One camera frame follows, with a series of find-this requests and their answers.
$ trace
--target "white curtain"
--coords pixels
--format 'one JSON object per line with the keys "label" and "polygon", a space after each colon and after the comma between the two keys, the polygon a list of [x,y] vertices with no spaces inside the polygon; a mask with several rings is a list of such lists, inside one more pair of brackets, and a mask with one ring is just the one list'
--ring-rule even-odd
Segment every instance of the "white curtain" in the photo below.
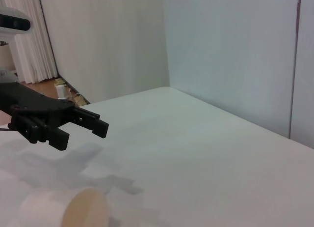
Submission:
{"label": "white curtain", "polygon": [[32,32],[15,36],[22,66],[22,79],[26,83],[35,83],[57,77],[40,0],[3,0],[3,2],[8,7],[24,12],[32,19]]}

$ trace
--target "wooden floor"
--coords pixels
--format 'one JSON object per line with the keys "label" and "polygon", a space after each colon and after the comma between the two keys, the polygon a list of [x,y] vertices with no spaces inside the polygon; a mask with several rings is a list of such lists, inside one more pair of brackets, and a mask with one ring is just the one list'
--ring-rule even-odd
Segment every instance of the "wooden floor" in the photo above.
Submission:
{"label": "wooden floor", "polygon": [[[44,82],[39,82],[39,83],[35,83],[35,84],[26,84],[25,82],[22,82],[21,84],[37,91],[40,92],[42,94],[44,94],[47,97],[50,98],[58,98],[58,94],[57,91],[54,87],[54,80],[49,80],[49,81],[44,81]],[[0,125],[5,125],[10,123],[11,121],[11,116],[9,116],[8,114],[4,113],[3,111],[0,111]]]}

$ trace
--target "paper cup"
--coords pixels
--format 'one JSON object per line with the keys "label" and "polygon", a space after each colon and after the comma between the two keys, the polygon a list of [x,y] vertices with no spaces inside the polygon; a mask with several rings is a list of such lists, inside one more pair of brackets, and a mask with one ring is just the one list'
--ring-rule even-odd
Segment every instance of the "paper cup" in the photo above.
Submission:
{"label": "paper cup", "polygon": [[20,227],[108,227],[103,193],[94,188],[29,195],[19,211]]}

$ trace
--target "white tabletop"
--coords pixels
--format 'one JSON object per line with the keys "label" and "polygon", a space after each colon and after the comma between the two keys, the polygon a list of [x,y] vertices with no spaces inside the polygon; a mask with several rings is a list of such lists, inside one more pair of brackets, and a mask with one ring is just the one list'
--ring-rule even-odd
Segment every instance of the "white tabletop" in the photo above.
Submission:
{"label": "white tabletop", "polygon": [[312,227],[314,152],[164,87],[84,108],[106,139],[68,124],[68,149],[0,133],[0,223],[37,189],[95,186],[110,227]]}

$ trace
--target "small white object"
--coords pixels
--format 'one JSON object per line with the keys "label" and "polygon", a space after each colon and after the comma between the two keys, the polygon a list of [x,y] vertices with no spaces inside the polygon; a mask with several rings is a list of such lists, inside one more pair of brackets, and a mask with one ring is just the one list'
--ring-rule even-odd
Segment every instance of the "small white object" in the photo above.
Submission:
{"label": "small white object", "polygon": [[67,99],[68,98],[64,85],[57,85],[56,89],[57,89],[59,99]]}
{"label": "small white object", "polygon": [[107,227],[108,207],[94,188],[29,195],[19,211],[20,227]]}

